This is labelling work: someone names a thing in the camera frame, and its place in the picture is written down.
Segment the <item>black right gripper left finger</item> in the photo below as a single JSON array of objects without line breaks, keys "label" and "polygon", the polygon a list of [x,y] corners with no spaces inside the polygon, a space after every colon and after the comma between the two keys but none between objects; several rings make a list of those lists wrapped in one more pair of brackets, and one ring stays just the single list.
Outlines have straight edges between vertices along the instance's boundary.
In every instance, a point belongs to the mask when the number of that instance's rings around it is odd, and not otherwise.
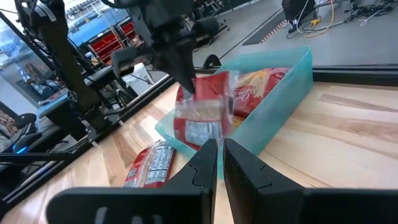
[{"label": "black right gripper left finger", "polygon": [[207,140],[159,188],[79,187],[54,196],[48,223],[213,223],[217,142]]}]

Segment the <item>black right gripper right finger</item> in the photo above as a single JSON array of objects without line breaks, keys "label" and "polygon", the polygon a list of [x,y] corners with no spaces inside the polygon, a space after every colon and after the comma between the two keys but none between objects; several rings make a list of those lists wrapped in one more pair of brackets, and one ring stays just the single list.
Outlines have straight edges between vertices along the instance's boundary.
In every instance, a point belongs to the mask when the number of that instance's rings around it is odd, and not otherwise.
[{"label": "black right gripper right finger", "polygon": [[223,159],[235,223],[397,224],[396,190],[305,188],[232,139]]}]

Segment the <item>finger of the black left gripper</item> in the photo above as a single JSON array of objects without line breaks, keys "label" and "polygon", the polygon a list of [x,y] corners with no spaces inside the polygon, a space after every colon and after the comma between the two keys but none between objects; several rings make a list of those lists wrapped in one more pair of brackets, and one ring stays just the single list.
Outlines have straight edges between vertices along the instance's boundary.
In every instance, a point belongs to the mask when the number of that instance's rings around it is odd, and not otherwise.
[{"label": "finger of the black left gripper", "polygon": [[163,60],[160,69],[171,75],[189,93],[195,92],[193,84],[193,79],[196,75],[193,66],[193,49],[195,45],[196,40],[183,40],[160,53]]}]

